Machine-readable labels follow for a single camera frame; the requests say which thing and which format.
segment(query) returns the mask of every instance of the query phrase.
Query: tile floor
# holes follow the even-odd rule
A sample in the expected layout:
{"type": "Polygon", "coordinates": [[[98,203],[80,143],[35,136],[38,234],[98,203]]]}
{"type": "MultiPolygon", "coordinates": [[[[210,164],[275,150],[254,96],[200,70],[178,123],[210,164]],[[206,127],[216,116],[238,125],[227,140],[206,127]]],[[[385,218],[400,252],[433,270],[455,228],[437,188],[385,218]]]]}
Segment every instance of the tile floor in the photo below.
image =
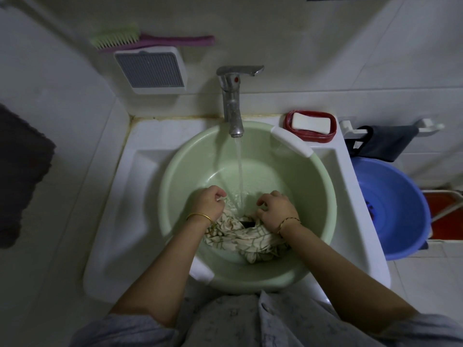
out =
{"type": "Polygon", "coordinates": [[[395,293],[421,313],[444,314],[463,325],[463,243],[430,243],[388,266],[395,293]]]}

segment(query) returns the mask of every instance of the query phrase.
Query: shirt button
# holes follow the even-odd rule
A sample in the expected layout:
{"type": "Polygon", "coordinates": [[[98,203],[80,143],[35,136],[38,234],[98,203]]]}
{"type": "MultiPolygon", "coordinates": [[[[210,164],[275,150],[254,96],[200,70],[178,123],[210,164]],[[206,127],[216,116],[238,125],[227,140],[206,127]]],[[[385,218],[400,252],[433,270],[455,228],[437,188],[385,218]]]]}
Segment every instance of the shirt button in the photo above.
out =
{"type": "Polygon", "coordinates": [[[269,314],[274,315],[273,309],[271,309],[267,304],[262,303],[262,308],[269,314]]]}

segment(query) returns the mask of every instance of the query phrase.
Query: sink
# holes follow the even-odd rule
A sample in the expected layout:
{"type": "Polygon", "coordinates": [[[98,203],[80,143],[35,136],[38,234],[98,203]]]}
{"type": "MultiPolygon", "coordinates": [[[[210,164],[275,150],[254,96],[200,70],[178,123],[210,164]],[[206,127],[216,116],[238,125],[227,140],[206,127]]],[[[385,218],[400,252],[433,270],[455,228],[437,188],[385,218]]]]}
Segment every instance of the sink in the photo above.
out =
{"type": "MultiPolygon", "coordinates": [[[[277,125],[279,118],[249,120],[277,125]]],[[[132,128],[84,273],[84,290],[90,297],[116,302],[162,250],[165,239],[159,231],[157,194],[164,170],[184,142],[217,123],[214,119],[145,120],[132,128]]],[[[338,216],[331,246],[390,287],[386,260],[339,127],[331,142],[307,144],[325,165],[336,193],[338,216]]],[[[311,274],[292,289],[327,301],[311,274]]]]}

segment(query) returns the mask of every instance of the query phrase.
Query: dark towel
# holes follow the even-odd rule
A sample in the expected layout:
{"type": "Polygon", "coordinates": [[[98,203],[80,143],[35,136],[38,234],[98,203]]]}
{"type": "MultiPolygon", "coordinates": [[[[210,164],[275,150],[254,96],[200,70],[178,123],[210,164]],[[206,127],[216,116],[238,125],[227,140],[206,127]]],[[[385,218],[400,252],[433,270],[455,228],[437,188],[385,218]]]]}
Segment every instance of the dark towel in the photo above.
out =
{"type": "Polygon", "coordinates": [[[385,162],[394,162],[418,134],[418,128],[414,125],[398,127],[365,125],[359,129],[367,129],[367,135],[361,139],[345,140],[350,157],[376,158],[385,162]],[[356,141],[363,141],[363,144],[359,148],[354,148],[356,141]]]}
{"type": "Polygon", "coordinates": [[[21,213],[48,173],[55,144],[0,104],[0,247],[14,245],[21,213]]]}

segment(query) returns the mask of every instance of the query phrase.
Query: gray ribbed panel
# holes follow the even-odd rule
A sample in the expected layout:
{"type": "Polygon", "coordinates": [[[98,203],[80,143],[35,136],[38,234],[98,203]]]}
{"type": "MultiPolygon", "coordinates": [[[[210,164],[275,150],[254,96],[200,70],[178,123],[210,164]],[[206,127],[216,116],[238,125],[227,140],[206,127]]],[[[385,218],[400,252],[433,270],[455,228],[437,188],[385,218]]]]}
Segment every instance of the gray ribbed panel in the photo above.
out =
{"type": "Polygon", "coordinates": [[[165,53],[117,53],[116,60],[134,88],[183,87],[177,58],[165,53]]]}

